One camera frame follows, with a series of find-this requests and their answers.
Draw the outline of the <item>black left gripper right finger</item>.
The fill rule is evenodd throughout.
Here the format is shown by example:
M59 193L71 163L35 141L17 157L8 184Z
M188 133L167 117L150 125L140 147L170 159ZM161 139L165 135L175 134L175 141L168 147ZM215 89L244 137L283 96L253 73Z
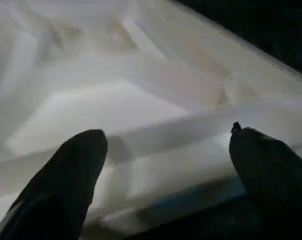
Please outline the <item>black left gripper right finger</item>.
M302 240L302 159L286 143L238 122L229 153L269 236Z

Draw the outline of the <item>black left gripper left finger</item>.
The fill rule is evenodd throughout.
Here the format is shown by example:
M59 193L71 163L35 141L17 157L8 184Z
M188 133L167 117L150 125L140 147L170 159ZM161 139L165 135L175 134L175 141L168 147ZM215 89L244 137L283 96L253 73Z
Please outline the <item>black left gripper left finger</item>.
M0 240L77 240L108 151L100 129L65 141L0 222Z

